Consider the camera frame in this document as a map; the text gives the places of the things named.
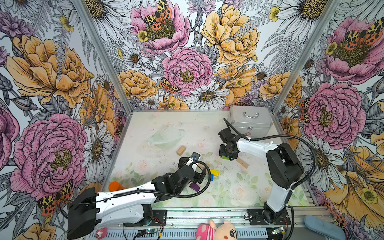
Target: table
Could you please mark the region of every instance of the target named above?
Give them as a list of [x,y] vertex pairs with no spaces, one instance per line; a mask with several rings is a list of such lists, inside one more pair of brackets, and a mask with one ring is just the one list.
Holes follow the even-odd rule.
[[[109,183],[120,182],[130,188],[151,181],[167,172],[175,172],[180,156],[176,151],[186,147],[182,157],[193,152],[201,154],[201,160],[210,164],[210,169],[219,171],[209,188],[198,197],[189,199],[172,198],[152,204],[152,207],[261,207],[269,196],[272,179],[265,159],[239,153],[249,164],[245,169],[237,161],[218,156],[222,141],[218,133],[226,128],[223,118],[228,111],[140,111],[134,112],[129,123],[121,149],[110,175]],[[170,147],[148,144],[150,136],[161,129],[183,129],[184,136]],[[272,126],[268,135],[277,134]],[[272,139],[280,144],[281,139]],[[200,184],[206,184],[207,177]],[[195,191],[186,187],[182,194]],[[309,206],[301,186],[298,186],[289,201],[291,206]]]

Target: plush toy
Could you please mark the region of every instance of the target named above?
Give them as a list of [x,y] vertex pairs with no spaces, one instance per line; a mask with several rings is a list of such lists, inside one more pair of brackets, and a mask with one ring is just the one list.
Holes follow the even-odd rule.
[[224,221],[220,227],[216,227],[213,220],[209,225],[202,224],[197,229],[196,240],[233,240],[237,239],[237,231],[230,221]]

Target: wall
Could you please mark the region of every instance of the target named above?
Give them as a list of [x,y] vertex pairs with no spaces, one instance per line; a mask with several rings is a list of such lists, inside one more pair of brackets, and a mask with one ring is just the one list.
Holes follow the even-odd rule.
[[[287,134],[316,149],[311,188],[347,239],[384,239],[383,9],[372,0],[341,3],[300,73],[302,97],[277,111]],[[309,171],[309,148],[290,143]]]
[[71,1],[0,7],[0,238],[63,240],[58,204],[100,190],[126,113]]
[[[272,107],[327,1],[132,0],[114,5],[113,11],[129,22],[101,13],[112,4],[91,2],[91,15],[133,108],[228,109]],[[156,12],[161,13],[158,20]],[[290,106],[301,98],[301,84],[298,78]]]

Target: floral tablecloth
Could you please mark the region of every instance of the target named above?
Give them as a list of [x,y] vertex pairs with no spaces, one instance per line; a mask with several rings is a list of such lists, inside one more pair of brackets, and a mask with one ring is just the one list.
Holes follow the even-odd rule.
[[[135,187],[151,181],[158,175],[175,172],[179,162],[176,151],[186,147],[182,157],[193,152],[201,154],[201,160],[219,171],[209,188],[200,196],[190,199],[170,199],[153,204],[153,207],[258,207],[268,198],[272,179],[266,160],[250,154],[239,157],[249,164],[245,169],[237,161],[218,156],[218,133],[224,129],[223,118],[227,111],[159,111],[134,112],[123,145],[114,165],[110,182],[118,181],[124,187]],[[161,129],[183,129],[184,136],[170,148],[148,144],[147,139]],[[277,134],[272,126],[268,135]],[[200,184],[202,188],[207,181]],[[195,191],[186,187],[182,194]],[[289,202],[293,206],[308,206],[301,186],[295,189]]]

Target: plush toy ear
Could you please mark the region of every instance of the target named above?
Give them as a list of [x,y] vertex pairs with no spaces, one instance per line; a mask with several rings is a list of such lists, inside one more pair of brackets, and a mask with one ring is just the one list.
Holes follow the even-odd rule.
[[217,229],[216,224],[215,224],[215,222],[214,222],[212,219],[209,220],[209,225],[210,225],[212,228]]

